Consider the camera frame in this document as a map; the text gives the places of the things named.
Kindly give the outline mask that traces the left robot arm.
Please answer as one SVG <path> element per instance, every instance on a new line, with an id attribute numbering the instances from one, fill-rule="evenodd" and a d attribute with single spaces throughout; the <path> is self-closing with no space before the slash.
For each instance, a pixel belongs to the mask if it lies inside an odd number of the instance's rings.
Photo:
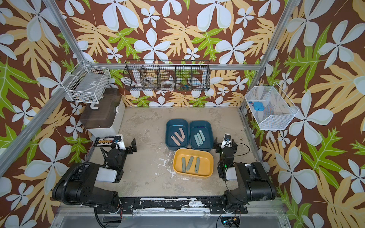
<path id="1" fill-rule="evenodd" d="M 125 146 L 122 135 L 97 138 L 93 147 L 100 148 L 103 164 L 89 161 L 73 164 L 52 190 L 52 198 L 69 206 L 84 205 L 116 212 L 120 207 L 118 193 L 96 187 L 95 183 L 120 182 L 127 156 L 137 151 L 136 139 Z"/>

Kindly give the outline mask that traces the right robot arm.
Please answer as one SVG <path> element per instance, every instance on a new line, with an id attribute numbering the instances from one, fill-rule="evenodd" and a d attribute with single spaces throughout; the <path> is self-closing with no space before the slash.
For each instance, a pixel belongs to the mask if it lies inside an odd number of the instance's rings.
<path id="1" fill-rule="evenodd" d="M 251 201 L 274 200 L 277 193 L 262 164 L 235 161 L 237 147 L 234 140 L 221 143 L 215 140 L 213 143 L 213 149 L 220 156 L 217 167 L 219 177 L 228 181 L 228 174 L 232 173 L 233 180 L 238 184 L 236 189 L 224 192 L 225 204 L 228 207 L 243 206 Z"/>

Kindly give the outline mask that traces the right teal storage box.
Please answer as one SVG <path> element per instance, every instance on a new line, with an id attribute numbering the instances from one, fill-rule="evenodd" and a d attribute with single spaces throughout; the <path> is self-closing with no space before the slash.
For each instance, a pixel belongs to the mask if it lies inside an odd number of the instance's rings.
<path id="1" fill-rule="evenodd" d="M 189 124 L 190 145 L 194 150 L 210 152 L 213 148 L 213 130 L 208 121 L 197 120 Z"/>

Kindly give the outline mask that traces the teal storage box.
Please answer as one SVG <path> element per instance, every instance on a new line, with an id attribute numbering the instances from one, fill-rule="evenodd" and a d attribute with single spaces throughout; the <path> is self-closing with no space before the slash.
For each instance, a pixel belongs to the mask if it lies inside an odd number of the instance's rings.
<path id="1" fill-rule="evenodd" d="M 171 151 L 187 148 L 189 145 L 188 122 L 184 119 L 171 119 L 166 123 L 165 144 Z"/>
<path id="2" fill-rule="evenodd" d="M 189 124 L 190 145 L 194 150 L 210 152 L 213 148 L 213 130 L 208 121 L 197 120 Z"/>

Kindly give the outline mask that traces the yellow storage box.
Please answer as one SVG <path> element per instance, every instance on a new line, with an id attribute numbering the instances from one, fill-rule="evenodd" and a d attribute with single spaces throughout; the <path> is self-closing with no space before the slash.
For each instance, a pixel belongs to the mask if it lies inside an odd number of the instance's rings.
<path id="1" fill-rule="evenodd" d="M 186 173 L 182 172 L 182 158 L 186 158 L 186 165 L 188 164 L 189 158 L 193 156 L 194 161 L 192 163 L 191 169 L 186 170 Z M 200 158 L 200 167 L 199 172 L 195 173 L 195 163 L 196 158 Z M 188 176 L 194 177 L 202 177 L 202 178 L 209 178 L 213 174 L 214 170 L 214 158 L 209 152 L 199 151 L 199 150 L 192 150 L 181 148 L 175 152 L 174 159 L 173 159 L 173 169 L 176 173 L 184 174 Z"/>

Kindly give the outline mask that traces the left teal storage box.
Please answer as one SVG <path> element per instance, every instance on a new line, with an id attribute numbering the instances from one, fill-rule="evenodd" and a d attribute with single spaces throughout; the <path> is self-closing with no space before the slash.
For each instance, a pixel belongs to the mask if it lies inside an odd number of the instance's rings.
<path id="1" fill-rule="evenodd" d="M 171 151 L 187 148 L 189 145 L 188 122 L 184 119 L 171 119 L 166 123 L 165 144 Z"/>

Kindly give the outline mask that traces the yellow connector power board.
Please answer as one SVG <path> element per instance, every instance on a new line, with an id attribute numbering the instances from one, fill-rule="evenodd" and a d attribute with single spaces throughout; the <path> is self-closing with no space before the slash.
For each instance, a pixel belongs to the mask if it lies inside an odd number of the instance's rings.
<path id="1" fill-rule="evenodd" d="M 110 147 L 114 142 L 114 137 L 96 138 L 94 147 Z"/>

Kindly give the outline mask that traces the brown lidded white container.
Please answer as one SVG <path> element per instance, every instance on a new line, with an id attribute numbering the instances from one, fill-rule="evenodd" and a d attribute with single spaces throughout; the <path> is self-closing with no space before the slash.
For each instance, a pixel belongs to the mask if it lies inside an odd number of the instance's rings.
<path id="1" fill-rule="evenodd" d="M 107 88 L 98 104 L 89 104 L 80 122 L 94 137 L 114 136 L 119 133 L 125 105 L 117 88 Z"/>

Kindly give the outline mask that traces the blue object in basket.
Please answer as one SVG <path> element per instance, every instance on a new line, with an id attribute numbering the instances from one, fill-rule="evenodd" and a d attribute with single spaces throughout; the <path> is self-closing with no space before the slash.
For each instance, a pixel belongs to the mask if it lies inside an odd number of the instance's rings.
<path id="1" fill-rule="evenodd" d="M 264 111 L 264 109 L 265 109 L 265 107 L 264 107 L 264 105 L 263 105 L 262 102 L 254 102 L 253 103 L 253 108 L 256 111 Z"/>

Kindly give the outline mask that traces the small electronics board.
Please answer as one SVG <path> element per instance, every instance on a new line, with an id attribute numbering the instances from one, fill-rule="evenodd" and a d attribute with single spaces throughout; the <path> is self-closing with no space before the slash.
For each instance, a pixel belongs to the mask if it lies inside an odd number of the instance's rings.
<path id="1" fill-rule="evenodd" d="M 222 217 L 220 218 L 221 225 L 224 228 L 239 228 L 240 219 L 239 217 Z"/>

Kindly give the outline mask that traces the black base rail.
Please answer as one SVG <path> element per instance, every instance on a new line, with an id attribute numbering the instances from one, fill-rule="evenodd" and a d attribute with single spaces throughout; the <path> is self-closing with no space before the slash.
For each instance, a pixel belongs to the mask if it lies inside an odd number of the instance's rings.
<path id="1" fill-rule="evenodd" d="M 182 213 L 202 212 L 207 214 L 248 214 L 246 203 L 230 203 L 226 196 L 188 197 L 120 197 L 123 214 L 137 214 L 137 211 L 179 211 Z"/>

